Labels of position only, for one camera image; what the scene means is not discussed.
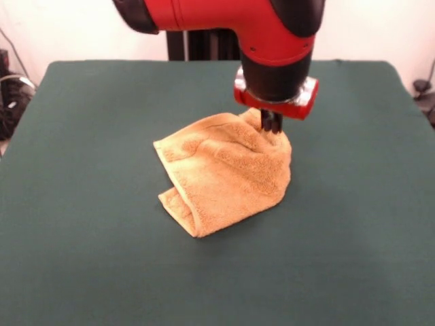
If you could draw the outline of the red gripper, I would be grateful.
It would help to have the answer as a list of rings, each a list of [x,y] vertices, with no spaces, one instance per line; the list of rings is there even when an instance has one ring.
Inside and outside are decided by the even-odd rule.
[[[307,77],[294,97],[281,102],[265,101],[248,90],[243,68],[240,66],[235,75],[233,90],[238,104],[261,109],[261,129],[278,134],[282,132],[283,116],[304,120],[310,114],[319,91],[319,81]]]

